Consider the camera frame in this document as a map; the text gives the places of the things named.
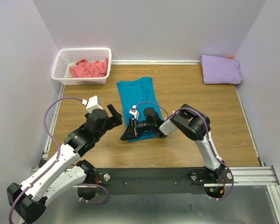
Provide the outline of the white plastic laundry basket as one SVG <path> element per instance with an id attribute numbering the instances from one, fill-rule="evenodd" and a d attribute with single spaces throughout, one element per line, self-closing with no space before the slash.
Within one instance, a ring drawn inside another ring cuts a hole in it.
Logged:
<path id="1" fill-rule="evenodd" d="M 77 62 L 104 63 L 107 60 L 106 75 L 103 77 L 73 77 L 70 69 Z M 58 52 L 51 78 L 64 85 L 106 84 L 111 71 L 112 52 L 109 48 L 67 48 Z"/>

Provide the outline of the blue t shirt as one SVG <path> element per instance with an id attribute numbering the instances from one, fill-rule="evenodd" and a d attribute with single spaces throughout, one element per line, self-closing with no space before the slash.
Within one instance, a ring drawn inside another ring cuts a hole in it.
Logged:
<path id="1" fill-rule="evenodd" d="M 139 112 L 138 121 L 147 121 L 152 124 L 152 130 L 143 133 L 140 137 L 128 140 L 129 142 L 150 138 L 165 138 L 160 131 L 163 123 L 161 107 L 159 106 L 154 92 L 153 80 L 150 77 L 142 77 L 135 81 L 120 81 L 117 83 L 119 95 L 123 107 L 123 117 L 126 127 L 130 125 L 130 119 L 134 118 L 129 113 L 133 105 L 137 105 Z"/>

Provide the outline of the folded purple t shirt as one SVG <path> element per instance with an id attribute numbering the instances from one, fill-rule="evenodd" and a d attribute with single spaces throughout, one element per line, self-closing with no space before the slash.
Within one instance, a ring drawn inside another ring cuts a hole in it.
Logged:
<path id="1" fill-rule="evenodd" d="M 241 84 L 238 60 L 202 55 L 200 61 L 204 84 Z"/>

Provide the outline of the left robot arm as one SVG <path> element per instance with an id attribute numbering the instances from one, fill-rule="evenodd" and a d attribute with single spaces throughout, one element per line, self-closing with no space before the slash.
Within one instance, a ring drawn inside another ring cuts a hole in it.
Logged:
<path id="1" fill-rule="evenodd" d="M 80 158 L 94 148 L 107 131 L 122 125 L 122 115 L 113 105 L 107 108 L 111 116 L 98 104 L 87 107 L 86 121 L 69 133 L 54 156 L 28 179 L 8 186 L 10 223 L 16 211 L 24 223 L 32 224 L 45 212 L 46 206 L 66 189 L 81 183 L 90 184 L 94 180 L 94 167 Z"/>

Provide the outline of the aluminium front rail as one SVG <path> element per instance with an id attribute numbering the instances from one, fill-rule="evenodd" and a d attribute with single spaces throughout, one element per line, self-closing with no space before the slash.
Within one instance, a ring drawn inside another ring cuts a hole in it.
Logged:
<path id="1" fill-rule="evenodd" d="M 279 180 L 272 167 L 235 167 L 227 169 L 233 182 L 227 186 L 261 186 L 261 185 L 278 185 Z M 98 183 L 85 183 L 87 177 L 86 171 L 81 167 L 74 166 L 69 170 L 61 170 L 60 174 L 49 176 L 45 174 L 40 180 L 33 183 L 37 174 L 31 175 L 27 180 L 22 182 L 23 186 L 31 188 L 36 187 L 38 192 L 56 192 L 65 188 L 99 188 Z"/>

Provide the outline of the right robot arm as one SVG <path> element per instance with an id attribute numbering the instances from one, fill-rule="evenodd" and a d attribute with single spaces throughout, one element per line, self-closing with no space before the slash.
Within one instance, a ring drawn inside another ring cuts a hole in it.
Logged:
<path id="1" fill-rule="evenodd" d="M 133 117 L 121 136 L 121 140 L 137 140 L 144 134 L 154 134 L 157 138 L 166 138 L 175 130 L 180 130 L 187 138 L 197 145 L 204 162 L 202 173 L 194 175 L 201 177 L 204 182 L 215 183 L 222 178 L 226 169 L 224 161 L 218 155 L 211 139 L 210 119 L 202 112 L 184 104 L 166 119 L 161 119 L 153 107 L 144 111 L 144 120 L 138 121 L 139 112 L 134 105 L 129 111 Z"/>

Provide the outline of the red t shirt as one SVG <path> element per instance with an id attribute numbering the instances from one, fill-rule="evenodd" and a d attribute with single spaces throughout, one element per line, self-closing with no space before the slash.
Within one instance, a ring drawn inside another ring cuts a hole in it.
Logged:
<path id="1" fill-rule="evenodd" d="M 108 62 L 108 57 L 103 62 L 96 60 L 93 63 L 82 59 L 77 61 L 75 66 L 71 66 L 69 71 L 73 78 L 105 77 L 108 71 Z"/>

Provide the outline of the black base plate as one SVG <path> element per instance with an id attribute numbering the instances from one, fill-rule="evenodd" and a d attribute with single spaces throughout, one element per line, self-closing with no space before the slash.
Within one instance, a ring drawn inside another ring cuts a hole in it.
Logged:
<path id="1" fill-rule="evenodd" d="M 85 183 L 100 188 L 79 189 L 80 196 L 92 198 L 95 193 L 109 195 L 207 194 L 223 197 L 223 187 L 233 182 L 227 169 L 219 175 L 205 168 L 97 168 L 87 175 Z"/>

